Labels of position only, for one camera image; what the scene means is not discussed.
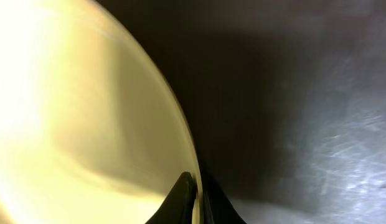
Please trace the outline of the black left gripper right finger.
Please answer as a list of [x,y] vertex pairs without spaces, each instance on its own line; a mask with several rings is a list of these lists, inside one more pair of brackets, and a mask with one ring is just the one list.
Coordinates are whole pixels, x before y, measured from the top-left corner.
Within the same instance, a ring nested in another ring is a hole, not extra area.
[[212,176],[202,177],[202,188],[205,224],[246,224]]

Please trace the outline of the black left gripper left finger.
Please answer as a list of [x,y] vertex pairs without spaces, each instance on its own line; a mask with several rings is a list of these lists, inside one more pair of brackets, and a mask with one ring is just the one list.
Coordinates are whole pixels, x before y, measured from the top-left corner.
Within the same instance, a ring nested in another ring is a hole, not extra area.
[[183,172],[146,224],[191,224],[196,194],[195,180],[189,172]]

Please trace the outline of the yellow plate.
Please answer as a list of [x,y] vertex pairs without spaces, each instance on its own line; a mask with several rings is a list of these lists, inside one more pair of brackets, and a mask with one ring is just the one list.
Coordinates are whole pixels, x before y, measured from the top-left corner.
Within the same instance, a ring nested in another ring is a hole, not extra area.
[[201,183],[170,86],[95,1],[0,1],[0,211],[11,223],[145,223]]

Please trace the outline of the dark brown serving tray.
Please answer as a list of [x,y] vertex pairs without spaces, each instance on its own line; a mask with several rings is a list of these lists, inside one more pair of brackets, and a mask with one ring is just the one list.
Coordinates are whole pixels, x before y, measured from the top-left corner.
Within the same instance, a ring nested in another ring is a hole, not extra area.
[[103,1],[248,223],[386,223],[386,0]]

